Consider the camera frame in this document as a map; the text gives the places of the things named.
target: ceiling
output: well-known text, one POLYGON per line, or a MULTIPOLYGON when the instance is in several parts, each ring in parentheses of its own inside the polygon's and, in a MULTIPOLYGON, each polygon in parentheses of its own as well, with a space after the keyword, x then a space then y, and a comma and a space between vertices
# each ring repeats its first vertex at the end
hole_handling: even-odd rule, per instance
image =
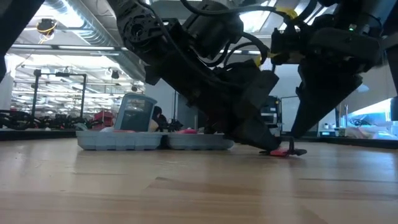
MULTIPOLYGON (((244 1, 217 0, 229 6, 237 6, 244 1)), ((161 17, 177 17, 184 22, 190 15, 180 1, 149 1, 161 17)), ((258 4, 294 8, 301 13, 309 0, 267 0, 257 1, 258 4)), ((331 13, 334 7, 324 8, 321 5, 308 19, 331 13)), ((251 32, 266 45, 270 44, 270 35, 274 28, 284 29, 282 18, 268 12, 247 12, 241 14, 246 32, 251 32)), ((25 44, 23 49, 12 48, 8 57, 16 66, 16 77, 13 93, 13 106, 30 110, 32 104, 32 84, 35 80, 33 71, 42 69, 45 73, 69 72, 88 75, 88 89, 85 100, 85 112, 94 113, 101 108, 111 109, 120 104, 123 94, 130 92, 132 87, 138 93, 145 91, 142 83, 144 72, 142 62, 134 54, 123 51, 116 53, 104 50, 32 50, 28 44, 41 45, 79 45, 79 46, 123 46, 116 27, 116 19, 109 4, 105 0, 46 0, 16 41, 25 44), (37 32, 36 25, 42 19, 55 19, 57 26, 50 36, 37 32), (118 79, 111 78, 112 71, 119 73, 118 79)), ((250 55, 234 55, 231 61, 247 60, 250 55)), ((70 76, 59 78, 43 75, 39 78, 39 111, 79 110, 81 99, 82 77, 70 76)))

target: pipe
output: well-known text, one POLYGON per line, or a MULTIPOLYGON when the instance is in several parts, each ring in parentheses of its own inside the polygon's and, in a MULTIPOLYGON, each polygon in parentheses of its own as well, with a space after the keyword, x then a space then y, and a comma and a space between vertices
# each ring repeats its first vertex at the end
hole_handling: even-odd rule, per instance
MULTIPOLYGON (((83 40, 91 45, 115 46, 118 42, 108 33, 108 31, 97 20, 93 13, 80 0, 46 0, 44 4, 54 8, 61 14, 70 11, 68 4, 75 13, 85 22, 83 29, 91 31, 76 32, 83 40)), ((108 56, 120 64, 121 68, 135 80, 145 80, 145 73, 139 64, 139 58, 130 52, 123 52, 119 56, 108 56)))

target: black robotic arm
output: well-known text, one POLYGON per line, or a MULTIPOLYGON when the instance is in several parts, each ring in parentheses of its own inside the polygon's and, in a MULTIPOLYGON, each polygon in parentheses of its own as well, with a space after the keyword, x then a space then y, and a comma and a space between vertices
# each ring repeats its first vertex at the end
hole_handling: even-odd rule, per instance
MULTIPOLYGON (((12 15, 24 9, 24 17, 15 20, 14 30, 4 35, 9 49, 44 0, 13 0, 6 13, 0 14, 0 25, 13 21, 12 15), (20 7, 22 2, 32 7, 20 7)), ((175 18, 159 18, 140 0, 107 0, 117 18, 124 45, 147 66, 146 82, 155 85, 160 78, 188 99, 208 117, 208 125, 236 142, 272 151, 280 139, 274 137, 261 119, 260 109, 278 81, 272 71, 260 71, 253 60, 226 63, 226 53, 215 62, 220 50, 249 40, 261 52, 261 63, 272 57, 273 65, 299 64, 302 83, 296 92, 300 106, 292 134, 300 137, 361 84, 360 73, 372 68, 380 58, 379 44, 383 23, 396 0, 311 0, 298 15, 268 6, 245 6, 228 9, 219 2, 202 1, 192 7, 181 0, 192 15, 181 25, 175 18), (304 23, 317 4, 339 4, 333 15, 304 23), (243 32, 239 13, 271 11, 284 17, 285 31, 275 30, 271 48, 251 34, 243 32)))

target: white wall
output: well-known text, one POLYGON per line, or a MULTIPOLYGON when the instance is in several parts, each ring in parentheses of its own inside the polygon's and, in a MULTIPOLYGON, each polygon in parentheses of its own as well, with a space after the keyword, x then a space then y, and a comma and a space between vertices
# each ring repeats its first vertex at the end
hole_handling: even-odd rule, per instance
MULTIPOLYGON (((270 70, 272 68, 271 61, 267 60, 262 69, 270 70)), ((280 65, 276 67, 275 74, 279 77, 279 81, 272 89, 270 95, 281 97, 297 96, 296 87, 300 85, 301 78, 297 71, 298 65, 280 65)))
POLYGON ((6 76, 0 83, 0 110, 9 110, 11 107, 12 88, 14 86, 15 78, 15 63, 13 62, 12 57, 6 56, 5 59, 7 72, 6 76))
POLYGON ((343 105, 348 105, 349 113, 397 96, 388 64, 373 68, 362 74, 362 77, 364 86, 358 88, 342 102, 343 105))
POLYGON ((160 79, 154 86, 146 84, 145 95, 157 101, 156 105, 162 108, 162 113, 167 119, 173 118, 174 89, 163 79, 160 79))

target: wooden surface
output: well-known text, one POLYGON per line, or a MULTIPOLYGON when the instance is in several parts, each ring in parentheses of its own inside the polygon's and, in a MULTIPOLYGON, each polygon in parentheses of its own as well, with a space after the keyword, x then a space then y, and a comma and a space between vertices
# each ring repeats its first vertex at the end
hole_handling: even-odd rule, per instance
POLYGON ((81 151, 76 139, 0 142, 0 222, 398 223, 398 151, 297 143, 231 152, 81 151))

